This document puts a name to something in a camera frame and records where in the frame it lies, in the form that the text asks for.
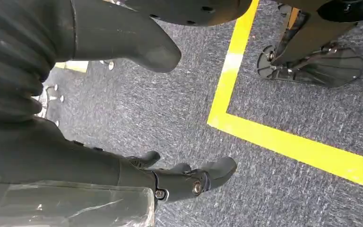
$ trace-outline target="metal screw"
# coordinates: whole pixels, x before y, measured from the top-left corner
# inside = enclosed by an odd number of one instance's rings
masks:
[[[165,198],[165,192],[162,191],[162,190],[156,190],[155,191],[155,198],[159,199],[159,200],[162,200]]]
[[[194,182],[193,193],[196,195],[199,195],[199,194],[201,194],[201,191],[202,191],[201,182],[199,182],[199,181]]]
[[[272,61],[275,56],[275,53],[273,51],[271,51],[269,53],[266,53],[265,56],[267,57],[268,61]]]

